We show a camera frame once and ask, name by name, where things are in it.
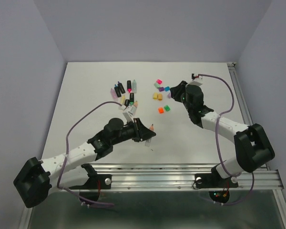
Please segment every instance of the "cable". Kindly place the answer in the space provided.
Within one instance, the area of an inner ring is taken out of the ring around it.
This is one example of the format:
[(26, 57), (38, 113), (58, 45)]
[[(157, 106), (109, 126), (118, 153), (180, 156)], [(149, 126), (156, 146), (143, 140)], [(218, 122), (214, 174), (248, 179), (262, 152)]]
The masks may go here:
[(97, 191), (98, 191), (99, 197), (100, 197), (100, 194), (101, 194), (101, 182), (100, 182), (100, 180), (97, 180)]
[(227, 183), (228, 183), (228, 189), (227, 189), (227, 191), (225, 192), (225, 195), (227, 195), (227, 194), (228, 194), (229, 189), (230, 189), (230, 187), (229, 187), (229, 181), (228, 181)]
[[(229, 189), (229, 181), (227, 181), (227, 188)], [(224, 186), (224, 189), (222, 190), (222, 192), (225, 190), (226, 186)]]
[[(224, 162), (223, 162), (223, 158), (221, 156), (221, 152), (220, 152), (220, 147), (219, 147), (219, 140), (218, 140), (218, 127), (219, 127), (219, 120), (221, 118), (222, 115), (226, 114), (226, 113), (229, 113), (230, 111), (232, 111), (232, 109), (234, 108), (234, 103), (235, 103), (235, 100), (234, 100), (234, 95), (233, 95), (233, 92), (232, 92), (232, 89), (230, 87), (230, 85), (222, 78), (218, 77), (218, 76), (214, 76), (214, 75), (207, 75), (207, 74), (198, 74), (198, 77), (199, 76), (205, 76), (205, 77), (210, 77), (210, 78), (214, 78), (214, 79), (217, 79), (217, 80), (220, 80), (222, 82), (224, 82), (224, 84), (228, 87), (230, 93), (231, 93), (231, 97), (232, 97), (232, 104), (231, 104), (231, 107), (229, 110), (226, 110), (226, 111), (223, 111), (219, 114), (219, 117), (217, 118), (216, 120), (216, 125), (215, 125), (215, 140), (216, 140), (216, 147), (217, 147), (217, 152), (218, 152), (218, 157), (219, 157), (219, 160), (220, 160), (220, 164), (222, 165), (224, 171), (231, 177), (238, 177), (240, 174), (236, 174), (236, 175), (232, 175), (231, 173), (229, 173), (229, 171), (226, 169), (225, 165), (224, 165)], [(252, 185), (251, 185), (251, 188), (249, 190), (249, 192), (247, 193), (247, 195), (238, 200), (238, 201), (235, 201), (235, 202), (232, 202), (232, 203), (226, 203), (226, 204), (223, 204), (223, 205), (234, 205), (234, 204), (238, 204), (240, 202), (243, 202), (245, 199), (247, 199), (247, 197), (251, 194), (252, 190), (253, 190), (253, 187), (254, 187), (254, 174), (252, 173)]]
[(230, 177), (238, 177), (240, 174), (238, 175), (233, 175), (231, 173), (229, 173), (229, 171), (226, 169), (225, 165), (224, 165), (224, 162), (223, 162), (223, 158), (221, 156), (221, 152), (220, 152), (220, 147), (219, 147), (219, 140), (218, 140), (218, 127), (219, 127), (219, 120), (221, 118), (222, 115), (226, 114), (226, 113), (229, 113), (230, 111), (233, 110), (233, 107), (234, 107), (234, 103), (235, 103), (235, 100), (234, 100), (234, 95), (233, 95), (233, 92), (232, 92), (232, 89), (230, 87), (230, 85), (222, 78), (218, 77), (218, 76), (214, 76), (214, 75), (206, 75), (206, 74), (198, 74), (198, 76), (205, 76), (205, 77), (210, 77), (210, 78), (215, 78), (217, 80), (220, 80), (222, 82), (225, 83), (225, 85), (228, 87), (230, 93), (231, 93), (231, 97), (232, 97), (232, 104), (231, 104), (231, 107), (229, 110), (227, 111), (223, 111), (219, 114), (219, 117), (218, 119), (216, 120), (216, 125), (215, 125), (215, 140), (216, 140), (216, 147), (217, 147), (217, 152), (218, 152), (218, 157), (219, 157), (219, 161), (220, 161), (220, 164), (222, 165), (225, 173), (227, 173)]
[[(84, 115), (84, 117), (82, 117), (79, 121), (77, 121), (71, 128), (70, 130), (68, 131), (67, 135), (66, 135), (66, 155), (69, 154), (69, 135), (71, 133), (71, 131), (83, 120), (85, 119), (88, 115), (90, 115), (93, 111), (95, 111), (96, 109), (98, 109), (99, 107), (105, 105), (105, 104), (118, 104), (119, 106), (122, 106), (122, 104), (118, 103), (118, 102), (114, 102), (114, 101), (107, 101), (107, 102), (104, 102), (100, 105), (98, 105), (97, 107), (95, 107), (94, 109), (92, 109), (90, 112), (88, 112), (86, 115)], [(61, 183), (61, 177), (63, 175), (63, 171), (66, 167), (66, 164), (67, 164), (67, 157), (65, 157), (64, 161), (63, 161), (63, 164), (62, 164), (62, 167), (61, 167), (61, 173), (59, 174), (59, 177), (58, 177), (58, 180), (57, 180), (57, 188), (59, 189), (63, 189), (75, 196), (77, 196), (78, 198), (84, 200), (85, 202), (88, 202), (88, 203), (91, 203), (93, 204), (92, 207), (94, 208), (110, 208), (110, 207), (113, 207), (114, 204), (113, 203), (103, 203), (103, 202), (97, 202), (97, 201), (93, 201), (93, 200), (89, 200), (87, 198), (84, 198), (84, 197), (81, 197), (79, 194), (71, 191), (69, 188), (67, 187), (61, 187), (60, 186), (60, 183)]]
[(231, 206), (231, 205), (239, 204), (239, 203), (243, 202), (244, 200), (246, 200), (246, 199), (248, 198), (248, 196), (249, 196), (249, 195), (252, 193), (252, 191), (253, 191), (255, 178), (254, 178), (254, 174), (253, 174), (253, 173), (251, 173), (251, 174), (252, 174), (252, 185), (251, 185), (251, 187), (250, 187), (249, 192), (247, 193), (247, 195), (246, 195), (244, 198), (242, 198), (242, 199), (239, 199), (239, 200), (237, 200), (237, 201), (235, 201), (235, 202), (232, 202), (232, 203), (225, 203), (225, 204), (223, 204), (223, 203), (215, 202), (215, 201), (213, 201), (213, 200), (210, 200), (210, 199), (207, 199), (207, 198), (204, 198), (204, 197), (201, 197), (201, 196), (199, 196), (199, 197), (200, 197), (201, 199), (206, 200), (206, 201), (209, 201), (209, 202), (212, 202), (212, 203), (215, 203), (215, 204), (217, 203), (217, 204), (224, 205), (224, 206)]

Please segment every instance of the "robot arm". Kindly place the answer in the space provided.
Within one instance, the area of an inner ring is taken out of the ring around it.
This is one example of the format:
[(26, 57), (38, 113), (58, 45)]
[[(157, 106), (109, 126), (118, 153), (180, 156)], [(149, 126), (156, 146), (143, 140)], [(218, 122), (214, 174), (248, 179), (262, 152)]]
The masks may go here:
[[(171, 88), (172, 98), (184, 104), (189, 118), (195, 125), (215, 132), (219, 115), (204, 105), (204, 94), (200, 88), (202, 77), (192, 74), (192, 80), (190, 83), (182, 81), (178, 86)], [(218, 123), (218, 134), (235, 145), (235, 157), (224, 161), (229, 174), (253, 172), (275, 156), (268, 137), (259, 124), (248, 126), (222, 117)], [(221, 187), (226, 183), (226, 179), (230, 178), (229, 174), (222, 164), (218, 164), (212, 168), (211, 174), (201, 174), (201, 180), (196, 186)]]
[[(15, 178), (14, 186), (25, 206), (32, 208), (44, 201), (49, 193), (58, 191), (56, 183), (65, 157), (67, 157), (64, 169), (66, 177), (61, 181), (61, 185), (81, 186), (97, 175), (88, 163), (111, 153), (113, 145), (129, 139), (135, 142), (145, 141), (154, 136), (156, 133), (146, 128), (139, 118), (131, 118), (131, 122), (126, 125), (121, 119), (113, 118), (103, 130), (71, 150), (67, 156), (64, 153), (44, 160), (35, 157), (29, 159)], [(82, 173), (88, 173), (88, 177), (83, 178)]]

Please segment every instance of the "metal floor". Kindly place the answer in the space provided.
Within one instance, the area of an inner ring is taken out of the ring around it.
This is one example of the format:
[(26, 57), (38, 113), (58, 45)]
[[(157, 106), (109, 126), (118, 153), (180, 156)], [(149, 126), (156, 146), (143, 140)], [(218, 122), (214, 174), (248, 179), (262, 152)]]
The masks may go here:
[[(231, 191), (230, 201), (248, 191)], [(241, 204), (220, 206), (200, 198), (208, 192), (103, 193), (111, 209), (87, 209), (73, 195), (50, 195), (32, 211), (30, 229), (280, 229), (272, 190), (254, 191)]]

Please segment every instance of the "tabletop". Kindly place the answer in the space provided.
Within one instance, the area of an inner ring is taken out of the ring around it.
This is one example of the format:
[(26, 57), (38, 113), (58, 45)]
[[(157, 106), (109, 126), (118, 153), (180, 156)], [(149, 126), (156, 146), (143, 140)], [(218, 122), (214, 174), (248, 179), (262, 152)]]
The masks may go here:
[[(214, 132), (194, 125), (183, 104), (167, 97), (169, 92), (162, 92), (162, 101), (153, 99), (153, 93), (159, 92), (153, 85), (157, 79), (163, 81), (161, 86), (174, 87), (182, 80), (189, 82), (192, 73), (219, 76), (230, 84), (235, 94), (226, 63), (69, 62), (42, 158), (65, 152), (65, 137), (71, 126), (100, 103), (112, 101), (110, 89), (114, 84), (120, 81), (126, 89), (127, 80), (136, 80), (134, 99), (139, 105), (135, 117), (139, 117), (146, 127), (153, 124), (157, 136), (152, 138), (150, 147), (132, 140), (117, 144), (112, 153), (97, 163), (218, 163)], [(201, 88), (205, 105), (218, 113), (229, 109), (231, 95), (221, 81), (204, 77)], [(171, 110), (160, 114), (158, 108), (165, 105)], [(70, 134), (70, 149), (93, 137), (114, 117), (126, 123), (116, 104), (106, 104), (93, 112)], [(243, 123), (237, 99), (233, 111), (225, 117)], [(219, 142), (223, 159), (235, 156), (233, 143), (223, 137)]]

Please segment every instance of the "white wall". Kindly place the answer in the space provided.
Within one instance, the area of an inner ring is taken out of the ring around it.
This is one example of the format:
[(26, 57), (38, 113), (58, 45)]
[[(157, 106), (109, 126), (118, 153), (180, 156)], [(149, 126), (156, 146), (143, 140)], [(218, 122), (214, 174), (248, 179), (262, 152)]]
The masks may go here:
[(252, 119), (266, 129), (286, 197), (286, 0), (273, 0), (238, 63)]
[(0, 0), (0, 229), (18, 227), (13, 180), (40, 156), (64, 60), (32, 0)]
[(67, 61), (236, 61), (270, 0), (34, 0)]

